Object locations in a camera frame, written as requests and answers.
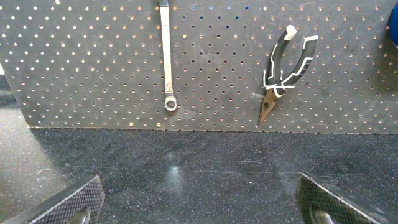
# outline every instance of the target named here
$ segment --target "gray pegboard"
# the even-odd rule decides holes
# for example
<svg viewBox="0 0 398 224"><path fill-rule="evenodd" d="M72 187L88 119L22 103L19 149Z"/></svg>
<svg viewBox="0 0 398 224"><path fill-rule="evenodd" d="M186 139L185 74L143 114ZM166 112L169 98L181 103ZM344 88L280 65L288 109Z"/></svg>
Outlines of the gray pegboard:
<svg viewBox="0 0 398 224"><path fill-rule="evenodd" d="M174 113L156 1L2 1L0 62L31 126L398 133L394 4L170 1ZM289 24L281 68L306 36L320 37L316 57L257 127L262 71Z"/></svg>

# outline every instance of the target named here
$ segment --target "pliers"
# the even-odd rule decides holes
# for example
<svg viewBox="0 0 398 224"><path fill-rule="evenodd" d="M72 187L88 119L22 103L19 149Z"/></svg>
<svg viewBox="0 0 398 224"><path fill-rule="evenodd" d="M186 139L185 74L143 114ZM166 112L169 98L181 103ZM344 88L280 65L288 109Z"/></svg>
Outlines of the pliers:
<svg viewBox="0 0 398 224"><path fill-rule="evenodd" d="M288 25L286 27L286 30L275 44L269 59L267 71L264 70L262 80L266 88L266 93L262 101L258 126L264 122L267 115L276 105L277 99L286 93L286 89L294 88L294 83L300 80L301 76L304 75L311 64L315 53L315 47L317 46L317 35L304 38L303 51L297 65L293 69L292 73L285 75L285 78L283 76L283 71L280 69L282 54L284 53L287 44L291 39L293 39L296 33L297 30L294 26Z"/></svg>

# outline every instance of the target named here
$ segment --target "pliers handle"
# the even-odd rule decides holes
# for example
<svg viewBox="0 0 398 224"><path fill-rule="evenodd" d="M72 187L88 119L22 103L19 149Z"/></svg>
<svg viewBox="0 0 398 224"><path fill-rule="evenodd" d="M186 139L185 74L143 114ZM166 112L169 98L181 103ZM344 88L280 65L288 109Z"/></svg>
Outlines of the pliers handle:
<svg viewBox="0 0 398 224"><path fill-rule="evenodd" d="M274 89L276 97L280 98L286 93L287 88L294 88L294 83L300 80L311 64L318 36L304 38L303 51L297 65L289 75L283 78L283 71L280 69L280 61L287 44L297 33L294 26L288 25L284 33L279 37L269 59L268 69L264 70L263 82L266 90Z"/></svg>

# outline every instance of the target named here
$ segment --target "pegboard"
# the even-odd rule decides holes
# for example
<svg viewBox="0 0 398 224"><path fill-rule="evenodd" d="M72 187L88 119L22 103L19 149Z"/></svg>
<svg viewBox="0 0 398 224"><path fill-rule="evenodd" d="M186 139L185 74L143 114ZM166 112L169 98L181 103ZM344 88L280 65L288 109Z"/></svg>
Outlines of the pegboard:
<svg viewBox="0 0 398 224"><path fill-rule="evenodd" d="M0 62L35 127L396 134L395 3L170 0L173 113L156 1L2 1ZM304 37L320 37L315 57L258 127L262 71L289 24L281 69Z"/></svg>

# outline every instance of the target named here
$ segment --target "black speckled countertop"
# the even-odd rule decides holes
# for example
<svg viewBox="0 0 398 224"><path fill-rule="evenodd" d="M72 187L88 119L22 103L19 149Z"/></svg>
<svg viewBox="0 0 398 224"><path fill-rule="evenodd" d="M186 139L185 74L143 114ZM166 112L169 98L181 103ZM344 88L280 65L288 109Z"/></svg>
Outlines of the black speckled countertop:
<svg viewBox="0 0 398 224"><path fill-rule="evenodd" d="M0 222L88 174L100 223L302 223L298 172L398 214L398 136L29 129L0 86Z"/></svg>

